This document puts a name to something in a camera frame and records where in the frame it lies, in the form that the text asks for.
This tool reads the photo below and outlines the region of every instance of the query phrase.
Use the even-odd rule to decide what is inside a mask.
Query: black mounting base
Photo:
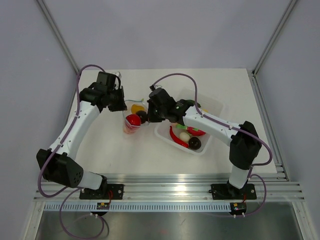
[[[257,199],[255,185],[252,183],[247,183],[246,185],[244,185],[240,193],[235,196],[232,196],[229,193],[227,183],[212,184],[209,193],[212,194],[213,200],[243,200],[244,198],[246,198],[247,200]]]
[[[124,185],[123,184],[107,184],[106,191],[104,194],[98,192],[98,190],[92,190],[85,188],[84,191],[80,192],[79,199],[81,200],[109,200],[108,192],[112,192],[111,200],[122,200],[124,196]]]

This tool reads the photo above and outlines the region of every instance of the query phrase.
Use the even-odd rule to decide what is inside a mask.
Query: metal strip
[[[44,208],[45,202],[33,203],[32,215],[30,216],[26,232],[22,238],[23,240],[34,240],[36,238]]]
[[[276,40],[278,39],[281,31],[283,30],[287,20],[289,19],[291,13],[293,12],[295,6],[297,5],[299,0],[291,0],[289,4],[287,5],[283,15],[281,16],[280,21],[278,22],[275,30],[273,31],[268,43],[266,44],[266,47],[264,48],[262,55],[260,56],[257,64],[254,67],[253,74],[256,76],[262,66],[262,64],[265,62],[268,54],[272,50],[273,46],[276,43]]]
[[[112,202],[108,209],[97,209],[96,202],[66,202],[63,212],[230,212],[229,203],[217,202]],[[59,211],[61,202],[46,202],[45,211]]]
[[[52,17],[52,14],[51,14],[46,2],[44,0],[35,0],[35,3],[38,5],[39,9],[41,10],[45,20],[49,24],[50,29],[52,30],[54,36],[56,37],[63,53],[65,54],[66,58],[68,59],[69,63],[71,64],[74,72],[77,74],[80,69],[79,69],[74,57],[72,56],[64,38],[62,37],[62,34],[60,33],[60,30],[59,30],[54,18]]]
[[[272,152],[274,154],[274,162],[281,164],[281,167],[283,167],[283,172],[285,174],[285,177],[289,180],[290,176],[288,174],[287,171],[287,165],[285,163],[285,161],[282,158],[282,154],[281,154],[281,150],[277,141],[277,137],[275,135],[275,131],[272,127],[269,115],[268,115],[268,111],[265,105],[265,100],[263,97],[263,94],[261,92],[261,89],[259,87],[258,81],[257,81],[257,77],[254,77],[253,74],[251,72],[248,72],[249,78],[250,78],[250,82],[252,85],[252,89],[253,89],[253,93],[258,105],[258,109],[261,115],[261,119],[262,119],[262,123],[264,128],[266,129],[266,135],[268,138],[268,141],[270,143],[270,147],[272,149]]]
[[[248,202],[260,202],[264,196],[263,184],[258,178],[252,178],[257,194],[257,200]],[[208,192],[212,182],[126,182],[124,183],[123,200],[114,200],[113,203],[226,203],[233,201],[213,200]],[[301,187],[297,182],[274,181],[267,182],[267,202],[303,202],[304,196]],[[43,183],[43,190],[52,194],[61,189],[62,186],[53,182]],[[62,202],[72,191],[72,188],[64,192],[51,201]],[[46,201],[39,192],[36,192],[34,201]],[[97,202],[90,200],[79,201],[79,194],[75,193],[68,198],[67,202]]]
[[[317,232],[312,224],[305,202],[293,202],[293,209],[298,221],[303,239],[305,240],[318,240]]]

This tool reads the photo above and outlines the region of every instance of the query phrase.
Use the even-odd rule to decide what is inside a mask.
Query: dark purple fruit
[[[137,114],[141,119],[141,124],[144,124],[146,121],[148,121],[148,116],[145,111],[140,110],[140,111],[137,111],[135,114]]]
[[[190,138],[188,144],[189,144],[189,148],[192,150],[198,150],[199,148],[201,148],[201,141],[199,138],[195,136]]]

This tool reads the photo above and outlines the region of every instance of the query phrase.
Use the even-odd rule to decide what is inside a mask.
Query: metal frame
[[[262,118],[264,128],[266,129],[266,135],[270,143],[270,147],[274,152],[274,162],[276,165],[277,173],[275,174],[261,174],[266,181],[267,186],[267,202],[292,202],[297,221],[300,226],[304,239],[317,239],[316,232],[310,220],[309,212],[305,203],[305,199],[298,182],[289,181],[289,174],[287,172],[286,164],[282,159],[281,149],[279,148],[277,138],[275,136],[272,124],[270,122],[268,111],[265,106],[264,98],[257,81],[257,73],[261,69],[264,61],[268,57],[269,52],[276,43],[281,31],[283,30],[285,23],[289,16],[294,10],[299,0],[291,0],[284,11],[279,23],[277,24],[271,38],[269,39],[258,63],[256,64],[253,71],[248,71],[251,86],[255,95],[255,99],[259,108],[259,112]],[[45,0],[35,0],[39,6],[40,11],[43,13],[45,20],[48,22],[50,29],[56,37],[62,51],[65,53],[70,65],[72,66],[75,73],[78,73],[79,67],[73,58],[66,42],[63,39],[62,34],[59,31],[54,18],[48,9]],[[116,205],[141,205],[141,203],[154,205],[161,203],[162,205],[174,205],[176,203],[183,203],[190,206],[197,204],[225,204],[225,201],[212,200],[211,194],[208,193],[210,184],[212,183],[225,183],[228,176],[225,174],[221,175],[210,175],[210,174],[166,174],[166,175],[124,175],[124,174],[105,174],[108,177],[110,183],[122,183],[125,184],[123,193],[123,200],[113,201]],[[250,202],[258,202],[263,197],[263,185],[258,178],[252,178],[250,182],[255,183],[256,193],[258,200]],[[45,192],[56,192],[62,186],[52,182],[44,182],[43,190]],[[46,207],[47,204],[61,203],[62,200],[70,193],[70,189],[65,190],[59,196],[50,199],[43,198],[39,192],[36,192],[33,201],[33,212],[30,215],[28,221],[28,227],[24,234],[23,239],[34,239],[38,227],[40,224],[41,216],[44,210],[54,210],[57,207],[53,204],[55,209]],[[66,202],[70,208],[74,206],[79,207],[79,198],[71,196]],[[81,204],[87,207],[95,204],[95,201],[81,200]]]

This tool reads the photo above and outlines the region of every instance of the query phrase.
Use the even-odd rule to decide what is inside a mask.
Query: reflective metal surface
[[[248,212],[257,203],[248,204]],[[233,219],[221,213],[184,212],[109,212],[104,218],[109,225],[99,239],[108,240],[302,240],[290,203],[267,203],[256,215]],[[101,223],[89,217],[73,223],[81,212],[64,212],[68,230],[79,237],[92,237]],[[46,211],[42,215],[36,240],[69,240],[59,223],[59,214]]]

